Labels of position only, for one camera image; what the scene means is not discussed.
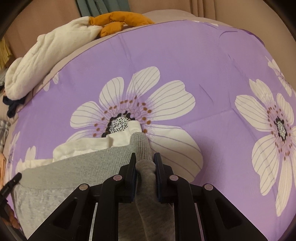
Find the grey fleece sweatpants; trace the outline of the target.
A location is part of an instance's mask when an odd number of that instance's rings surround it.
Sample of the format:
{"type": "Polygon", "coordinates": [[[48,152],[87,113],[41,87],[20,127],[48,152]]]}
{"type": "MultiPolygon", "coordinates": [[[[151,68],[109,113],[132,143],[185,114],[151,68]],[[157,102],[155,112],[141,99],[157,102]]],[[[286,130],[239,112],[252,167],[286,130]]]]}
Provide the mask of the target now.
{"type": "Polygon", "coordinates": [[[14,210],[26,237],[80,185],[103,183],[136,155],[137,190],[119,206],[120,240],[174,240],[174,211],[156,194],[156,166],[140,123],[104,138],[82,138],[58,146],[48,160],[18,162],[22,178],[13,190],[14,210]]]}

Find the peach folded clothes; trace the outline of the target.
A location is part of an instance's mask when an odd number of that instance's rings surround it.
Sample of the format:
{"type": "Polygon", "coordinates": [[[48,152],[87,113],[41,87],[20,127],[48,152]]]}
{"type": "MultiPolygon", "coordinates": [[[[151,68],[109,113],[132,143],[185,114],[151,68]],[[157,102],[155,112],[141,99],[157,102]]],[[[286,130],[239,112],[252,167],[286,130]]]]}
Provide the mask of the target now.
{"type": "Polygon", "coordinates": [[[0,153],[0,189],[4,187],[4,177],[6,171],[6,158],[3,153],[0,153]]]}

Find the grey plaid pillow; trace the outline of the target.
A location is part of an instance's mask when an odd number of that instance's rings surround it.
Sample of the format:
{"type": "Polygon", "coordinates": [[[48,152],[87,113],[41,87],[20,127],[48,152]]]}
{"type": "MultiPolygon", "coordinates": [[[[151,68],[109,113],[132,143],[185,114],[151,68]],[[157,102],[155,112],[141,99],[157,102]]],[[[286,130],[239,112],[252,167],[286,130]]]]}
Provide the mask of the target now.
{"type": "Polygon", "coordinates": [[[11,124],[8,121],[0,120],[0,152],[4,150],[5,142],[9,133],[11,124]]]}

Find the dark navy garment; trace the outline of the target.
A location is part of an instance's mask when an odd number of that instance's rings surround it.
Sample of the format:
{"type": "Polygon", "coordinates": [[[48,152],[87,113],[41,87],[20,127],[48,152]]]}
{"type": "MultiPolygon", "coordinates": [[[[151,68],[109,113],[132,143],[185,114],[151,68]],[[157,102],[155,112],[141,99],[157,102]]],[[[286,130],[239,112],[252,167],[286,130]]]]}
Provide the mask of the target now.
{"type": "Polygon", "coordinates": [[[16,109],[18,106],[25,103],[26,96],[19,100],[11,100],[7,96],[3,96],[3,103],[8,106],[7,116],[8,118],[13,118],[16,115],[16,109]]]}

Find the purple floral bed sheet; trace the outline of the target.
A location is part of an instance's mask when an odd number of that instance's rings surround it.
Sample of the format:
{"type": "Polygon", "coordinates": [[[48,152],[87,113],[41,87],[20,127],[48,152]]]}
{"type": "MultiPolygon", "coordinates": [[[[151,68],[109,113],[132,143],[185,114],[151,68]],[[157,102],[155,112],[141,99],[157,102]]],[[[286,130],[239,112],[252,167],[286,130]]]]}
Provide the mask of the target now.
{"type": "Polygon", "coordinates": [[[216,186],[268,240],[295,216],[295,91],[255,35],[173,21],[86,45],[19,112],[6,178],[60,144],[139,121],[154,152],[216,186]]]}

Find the orange plush cloth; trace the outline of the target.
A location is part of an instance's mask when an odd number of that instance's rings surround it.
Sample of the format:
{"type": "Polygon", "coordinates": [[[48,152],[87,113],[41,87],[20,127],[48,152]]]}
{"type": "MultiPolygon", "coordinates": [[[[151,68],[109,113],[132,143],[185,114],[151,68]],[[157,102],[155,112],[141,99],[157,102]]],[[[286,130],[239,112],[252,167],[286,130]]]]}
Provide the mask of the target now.
{"type": "Polygon", "coordinates": [[[89,18],[89,24],[102,27],[100,37],[106,37],[128,27],[152,25],[154,22],[148,17],[129,11],[113,11],[96,17],[89,18]]]}

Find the teal curtain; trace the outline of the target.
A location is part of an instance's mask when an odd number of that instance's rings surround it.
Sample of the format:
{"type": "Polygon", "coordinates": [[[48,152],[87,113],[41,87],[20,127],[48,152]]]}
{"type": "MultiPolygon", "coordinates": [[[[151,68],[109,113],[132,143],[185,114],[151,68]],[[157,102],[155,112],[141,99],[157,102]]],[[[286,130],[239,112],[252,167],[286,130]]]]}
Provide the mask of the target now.
{"type": "Polygon", "coordinates": [[[81,16],[99,16],[113,11],[130,11],[128,0],[76,0],[81,16]]]}

